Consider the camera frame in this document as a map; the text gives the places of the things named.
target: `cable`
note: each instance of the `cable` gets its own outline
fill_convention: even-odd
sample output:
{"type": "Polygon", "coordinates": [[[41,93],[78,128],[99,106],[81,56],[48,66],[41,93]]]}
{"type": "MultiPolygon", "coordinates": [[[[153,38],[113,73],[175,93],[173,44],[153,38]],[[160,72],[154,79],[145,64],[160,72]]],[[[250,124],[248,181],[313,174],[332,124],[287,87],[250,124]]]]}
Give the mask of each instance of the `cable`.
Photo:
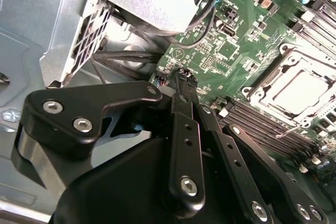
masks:
{"type": "MultiPolygon", "coordinates": [[[[204,6],[201,11],[194,16],[190,24],[188,25],[187,29],[185,32],[190,31],[194,29],[196,26],[200,24],[200,22],[209,14],[211,11],[212,7],[215,5],[217,0],[208,0],[207,4],[204,6]]],[[[127,12],[126,10],[119,10],[122,16],[130,23],[132,26],[136,27],[137,29],[148,33],[148,34],[153,34],[153,35],[158,35],[158,36],[174,36],[179,33],[175,31],[169,31],[169,30],[160,30],[149,23],[141,20],[140,18],[132,15],[131,13],[127,12]]]]}
{"type": "Polygon", "coordinates": [[[92,63],[92,66],[93,66],[94,70],[96,71],[96,73],[97,73],[99,79],[101,80],[101,82],[102,82],[103,84],[106,84],[107,81],[106,81],[105,77],[103,76],[102,72],[100,71],[100,69],[99,69],[97,63],[95,62],[95,60],[91,57],[91,58],[90,58],[90,61],[91,61],[91,63],[92,63]]]}
{"type": "Polygon", "coordinates": [[[162,57],[159,52],[143,52],[143,51],[97,51],[93,54],[96,59],[121,59],[121,57],[138,57],[138,58],[158,58],[162,57]]]}
{"type": "Polygon", "coordinates": [[[127,77],[128,79],[132,80],[132,81],[139,81],[139,80],[144,80],[144,81],[148,81],[150,79],[150,76],[147,76],[145,74],[139,73],[133,69],[127,68],[125,66],[123,66],[122,64],[113,61],[113,60],[108,60],[108,59],[97,59],[97,62],[99,62],[100,64],[102,64],[103,66],[127,77]]]}
{"type": "Polygon", "coordinates": [[[142,38],[144,41],[147,42],[148,45],[154,48],[157,52],[161,52],[162,54],[165,52],[165,50],[162,50],[162,48],[158,46],[146,33],[144,33],[143,31],[140,31],[136,27],[131,26],[130,32],[142,38]]]}
{"type": "Polygon", "coordinates": [[[95,55],[93,55],[95,59],[105,59],[105,60],[124,60],[124,61],[132,61],[132,62],[142,62],[142,63],[158,63],[159,58],[158,57],[135,57],[135,56],[110,56],[110,57],[104,57],[104,58],[96,58],[95,55]]]}
{"type": "Polygon", "coordinates": [[[204,33],[202,34],[202,36],[197,41],[195,41],[192,44],[189,44],[189,45],[182,44],[177,39],[175,39],[174,37],[166,37],[166,40],[168,40],[170,43],[173,43],[174,45],[176,45],[178,47],[185,48],[185,49],[196,47],[200,43],[202,43],[203,39],[209,34],[209,32],[212,28],[212,25],[214,23],[215,16],[216,16],[216,8],[213,7],[212,12],[211,12],[211,19],[210,19],[208,25],[206,26],[206,29],[205,29],[204,33]]]}

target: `silver screw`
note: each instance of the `silver screw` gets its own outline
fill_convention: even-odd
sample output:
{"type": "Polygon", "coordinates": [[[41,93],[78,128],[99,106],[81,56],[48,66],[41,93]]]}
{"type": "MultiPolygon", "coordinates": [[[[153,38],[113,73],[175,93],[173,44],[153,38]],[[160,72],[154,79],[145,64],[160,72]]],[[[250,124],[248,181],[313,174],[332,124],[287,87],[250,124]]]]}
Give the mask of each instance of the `silver screw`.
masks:
{"type": "Polygon", "coordinates": [[[190,178],[182,178],[181,179],[181,189],[189,196],[196,196],[197,194],[197,186],[195,182],[190,178]]]}
{"type": "Polygon", "coordinates": [[[318,218],[318,220],[322,220],[322,216],[313,206],[310,206],[309,208],[311,212],[313,213],[313,215],[315,215],[315,217],[318,218]]]}
{"type": "Polygon", "coordinates": [[[306,219],[310,220],[310,215],[301,205],[297,204],[299,213],[306,219]]]}
{"type": "Polygon", "coordinates": [[[236,133],[236,134],[240,134],[240,130],[237,127],[232,127],[232,130],[236,133]]]}
{"type": "Polygon", "coordinates": [[[205,113],[210,114],[211,110],[208,107],[203,107],[205,113]]]}
{"type": "Polygon", "coordinates": [[[73,126],[77,131],[84,133],[92,130],[92,123],[85,118],[77,118],[74,120],[73,126]]]}
{"type": "Polygon", "coordinates": [[[16,123],[21,119],[21,112],[18,110],[9,109],[2,113],[2,118],[4,121],[16,123]]]}
{"type": "Polygon", "coordinates": [[[252,210],[254,212],[254,214],[256,216],[258,216],[258,218],[263,221],[266,222],[267,221],[267,213],[265,211],[265,209],[256,201],[252,202],[252,210]]]}
{"type": "Polygon", "coordinates": [[[180,99],[184,102],[188,102],[187,99],[185,99],[183,95],[180,96],[180,99]]]}
{"type": "Polygon", "coordinates": [[[155,89],[152,89],[151,87],[148,87],[148,91],[151,92],[152,94],[157,94],[155,89]]]}
{"type": "Polygon", "coordinates": [[[50,114],[58,114],[63,111],[62,104],[56,101],[46,101],[42,106],[44,111],[50,114]]]}

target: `ram slot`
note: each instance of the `ram slot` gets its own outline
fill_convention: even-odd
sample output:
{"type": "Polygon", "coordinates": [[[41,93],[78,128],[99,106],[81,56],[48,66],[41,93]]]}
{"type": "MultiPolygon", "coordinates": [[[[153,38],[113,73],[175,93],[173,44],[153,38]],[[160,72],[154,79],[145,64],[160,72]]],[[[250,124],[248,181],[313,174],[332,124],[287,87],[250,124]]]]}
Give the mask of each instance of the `ram slot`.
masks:
{"type": "MultiPolygon", "coordinates": [[[[245,105],[240,101],[235,101],[235,110],[238,111],[241,110],[243,111],[243,113],[251,116],[255,121],[258,121],[258,123],[270,127],[275,131],[274,135],[282,134],[283,132],[289,130],[288,128],[280,125],[279,123],[274,122],[273,120],[260,114],[258,111],[254,110],[253,108],[245,105]]],[[[316,149],[316,146],[309,139],[305,138],[304,136],[296,132],[291,132],[290,134],[285,136],[285,138],[288,138],[290,141],[299,141],[300,144],[303,144],[308,148],[313,148],[314,150],[318,151],[318,149],[316,149]]]]}
{"type": "Polygon", "coordinates": [[[331,3],[324,0],[316,0],[311,9],[315,10],[330,25],[334,24],[334,27],[336,27],[336,8],[331,3]]]}
{"type": "Polygon", "coordinates": [[[332,42],[325,39],[319,32],[315,31],[310,26],[296,23],[292,28],[298,35],[300,35],[303,39],[320,49],[326,55],[336,60],[335,54],[335,46],[332,42]]]}

